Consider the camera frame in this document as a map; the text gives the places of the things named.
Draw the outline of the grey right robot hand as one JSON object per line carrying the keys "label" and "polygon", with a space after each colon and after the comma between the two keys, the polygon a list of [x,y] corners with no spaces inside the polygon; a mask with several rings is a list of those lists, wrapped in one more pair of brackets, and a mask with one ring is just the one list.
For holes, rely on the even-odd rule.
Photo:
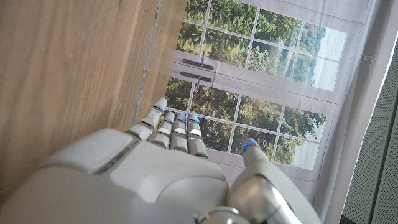
{"label": "grey right robot hand", "polygon": [[319,223],[253,138],[229,184],[195,112],[159,99],[130,129],[100,129],[46,158],[1,206],[2,223]]}

